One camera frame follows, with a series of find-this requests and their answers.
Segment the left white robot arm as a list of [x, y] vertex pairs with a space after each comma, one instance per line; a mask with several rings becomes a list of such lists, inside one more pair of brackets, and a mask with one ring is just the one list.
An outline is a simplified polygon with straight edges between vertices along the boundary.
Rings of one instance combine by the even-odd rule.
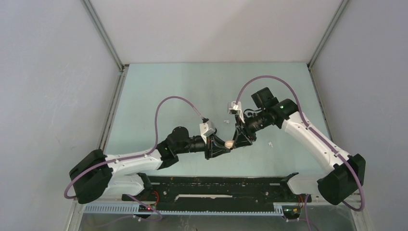
[[179, 160], [178, 154], [203, 152], [206, 159], [214, 158], [229, 153], [233, 144], [215, 134], [191, 137], [185, 127], [176, 127], [152, 151], [105, 155], [101, 149], [93, 150], [70, 170], [69, 176], [80, 204], [124, 194], [144, 201], [152, 194], [145, 171], [174, 165]]

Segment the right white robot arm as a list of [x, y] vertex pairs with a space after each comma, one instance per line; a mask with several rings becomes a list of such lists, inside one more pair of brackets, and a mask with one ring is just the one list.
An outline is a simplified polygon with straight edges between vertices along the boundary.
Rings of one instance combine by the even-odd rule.
[[277, 126], [302, 144], [323, 171], [321, 176], [293, 173], [284, 178], [280, 187], [282, 199], [292, 201], [299, 194], [315, 194], [338, 205], [363, 185], [365, 159], [359, 154], [350, 155], [328, 140], [294, 101], [278, 101], [269, 88], [263, 88], [251, 97], [259, 110], [253, 115], [244, 114], [241, 102], [228, 104], [228, 113], [235, 115], [236, 119], [232, 148], [252, 145], [256, 141], [256, 132]]

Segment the beige earbud case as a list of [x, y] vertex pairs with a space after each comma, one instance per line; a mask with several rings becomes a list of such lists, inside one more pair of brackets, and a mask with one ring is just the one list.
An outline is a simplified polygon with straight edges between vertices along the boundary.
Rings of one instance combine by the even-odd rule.
[[231, 149], [234, 146], [234, 141], [225, 141], [224, 146]]

